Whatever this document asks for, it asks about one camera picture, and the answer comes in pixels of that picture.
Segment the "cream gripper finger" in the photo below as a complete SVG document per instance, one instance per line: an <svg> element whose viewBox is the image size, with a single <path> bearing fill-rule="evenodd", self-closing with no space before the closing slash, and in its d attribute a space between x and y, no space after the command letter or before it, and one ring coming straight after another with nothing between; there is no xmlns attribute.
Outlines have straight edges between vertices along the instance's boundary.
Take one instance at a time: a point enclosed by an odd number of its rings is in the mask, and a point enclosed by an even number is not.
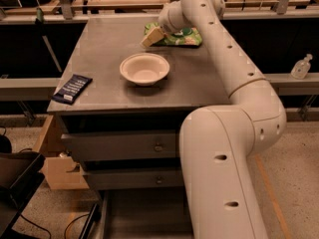
<svg viewBox="0 0 319 239"><path fill-rule="evenodd" d="M141 41L141 45L144 48L150 47L156 42L162 40L164 38L164 31L161 27L154 27L148 31L148 33L143 37Z"/></svg>

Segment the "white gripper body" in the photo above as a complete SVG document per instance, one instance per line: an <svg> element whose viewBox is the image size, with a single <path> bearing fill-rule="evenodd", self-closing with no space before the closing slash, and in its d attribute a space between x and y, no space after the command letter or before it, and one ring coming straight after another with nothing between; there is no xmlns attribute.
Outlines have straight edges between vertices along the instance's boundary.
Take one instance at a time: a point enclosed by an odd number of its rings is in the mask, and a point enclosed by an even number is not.
<svg viewBox="0 0 319 239"><path fill-rule="evenodd" d="M176 33L186 26L179 1L165 4L159 13L159 25L166 33Z"/></svg>

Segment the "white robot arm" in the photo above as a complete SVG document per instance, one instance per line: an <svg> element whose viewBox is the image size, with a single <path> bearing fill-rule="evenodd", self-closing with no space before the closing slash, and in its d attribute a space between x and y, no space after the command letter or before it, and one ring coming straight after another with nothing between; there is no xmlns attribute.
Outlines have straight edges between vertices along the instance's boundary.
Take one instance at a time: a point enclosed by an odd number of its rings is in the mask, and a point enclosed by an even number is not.
<svg viewBox="0 0 319 239"><path fill-rule="evenodd" d="M229 103L190 113L179 133L179 155L194 239L268 239L247 157L273 145L286 111L260 70L220 22L223 0L165 5L167 33L194 27L203 39Z"/></svg>

